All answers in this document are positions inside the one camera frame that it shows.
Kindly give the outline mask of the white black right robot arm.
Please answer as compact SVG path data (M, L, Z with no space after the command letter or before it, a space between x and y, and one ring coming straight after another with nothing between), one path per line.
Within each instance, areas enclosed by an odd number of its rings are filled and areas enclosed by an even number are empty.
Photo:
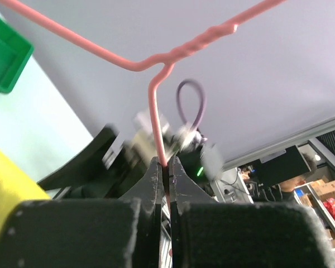
M119 198L130 190L145 174L156 153L148 152L147 139L132 144L124 142L118 152L113 151L117 138L114 128L106 125L92 142L64 166L43 178L38 185L45 191L67 190L64 198ZM212 194L213 175L220 167L212 147L202 144L177 151L188 177L206 193Z

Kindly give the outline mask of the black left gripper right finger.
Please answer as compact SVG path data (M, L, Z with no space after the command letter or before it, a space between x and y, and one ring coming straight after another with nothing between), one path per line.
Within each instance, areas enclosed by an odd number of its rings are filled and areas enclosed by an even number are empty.
M219 203L169 161L173 267L335 267L312 209L292 203Z

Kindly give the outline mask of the yellow trousers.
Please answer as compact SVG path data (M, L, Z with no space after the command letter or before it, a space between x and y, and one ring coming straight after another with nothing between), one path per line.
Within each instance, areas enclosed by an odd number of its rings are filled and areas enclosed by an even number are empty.
M0 230L9 213L22 201L50 197L0 151Z

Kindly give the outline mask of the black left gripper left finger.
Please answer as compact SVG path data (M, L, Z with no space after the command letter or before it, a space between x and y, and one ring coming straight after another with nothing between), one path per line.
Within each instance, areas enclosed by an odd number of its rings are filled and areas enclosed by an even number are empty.
M118 199L28 200L0 229L0 267L160 267L161 165Z

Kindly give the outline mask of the pink wire hanger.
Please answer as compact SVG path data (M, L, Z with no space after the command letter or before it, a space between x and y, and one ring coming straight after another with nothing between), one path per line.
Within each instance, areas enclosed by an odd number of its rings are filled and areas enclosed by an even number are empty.
M181 46L173 48L171 51L151 55L147 59L139 62L134 62L122 58L103 47L85 39L70 29L60 25L59 23L51 20L50 18L42 15L31 7L21 3L20 1L0 1L0 3L20 15L26 17L28 20L40 25L41 27L49 30L50 32L62 37L63 39L71 42L72 44L81 47L82 49L91 52L92 54L102 58L122 69L134 72L145 71L157 64L163 64L164 67L161 71L152 78L148 86L148 101L149 112L151 118L152 132L154 136L156 152L159 163L162 166L162 182L164 186L165 196L167 201L170 200L169 193L169 171L168 160L165 154L165 148L162 138L161 125L159 113L157 108L156 91L158 86L170 75L175 63L192 56L196 52L204 49L212 42L220 39L223 36L231 35L236 32L239 25L253 19L254 17L280 5L283 1L264 0L242 13L228 19L226 22L212 26L206 31L196 36L192 40L184 43Z

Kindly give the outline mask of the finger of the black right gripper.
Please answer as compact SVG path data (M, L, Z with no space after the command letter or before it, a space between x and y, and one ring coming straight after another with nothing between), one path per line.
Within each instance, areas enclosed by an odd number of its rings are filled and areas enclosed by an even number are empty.
M106 156L116 138L114 127L104 126L80 153L37 184L45 191L57 189L58 195L80 195L81 187L88 183L116 178L119 164L109 164Z

